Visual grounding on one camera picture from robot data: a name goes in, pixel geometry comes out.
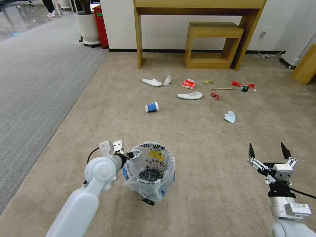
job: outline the electrical outlet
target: electrical outlet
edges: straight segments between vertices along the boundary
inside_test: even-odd
[[[269,27],[265,26],[261,28],[261,33],[259,35],[259,39],[262,39],[265,37],[266,33],[269,31]]]
[[[266,32],[265,31],[261,31],[261,33],[259,35],[259,39],[262,39],[265,35],[266,35]]]

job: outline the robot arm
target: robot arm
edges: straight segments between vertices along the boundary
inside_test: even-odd
[[[85,168],[86,182],[75,190],[53,222],[46,237],[83,237],[99,205],[98,196],[114,185],[117,173],[127,159],[140,156],[139,149],[124,156],[122,140],[110,145],[99,143],[102,156],[92,159]]]
[[[295,201],[295,194],[291,192],[290,177],[297,159],[293,159],[290,151],[281,143],[282,152],[286,163],[262,163],[255,158],[252,145],[249,145],[248,163],[258,173],[265,176],[265,182],[269,184],[268,196],[271,200],[271,212],[275,222],[271,226],[273,237],[316,237],[316,234],[306,225],[297,220],[312,215],[307,204],[299,204]]]

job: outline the white wall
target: white wall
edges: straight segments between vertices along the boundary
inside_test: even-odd
[[[288,23],[298,4],[308,0],[267,0],[248,50],[257,50],[263,27],[269,30],[260,42],[261,50],[286,50],[290,40]],[[135,49],[132,0],[100,0],[110,49]],[[143,49],[184,49],[189,21],[232,21],[240,16],[142,15]],[[223,39],[197,39],[194,49],[222,49]]]

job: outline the white sneaker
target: white sneaker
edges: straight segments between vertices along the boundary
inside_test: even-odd
[[[48,13],[48,14],[47,14],[47,17],[55,17],[55,13],[54,13],[54,12]]]

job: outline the plastic trash bag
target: plastic trash bag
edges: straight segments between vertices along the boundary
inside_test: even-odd
[[[175,181],[175,158],[164,146],[145,142],[132,149],[142,154],[128,160],[123,167],[125,185],[144,198],[161,202],[170,185]]]

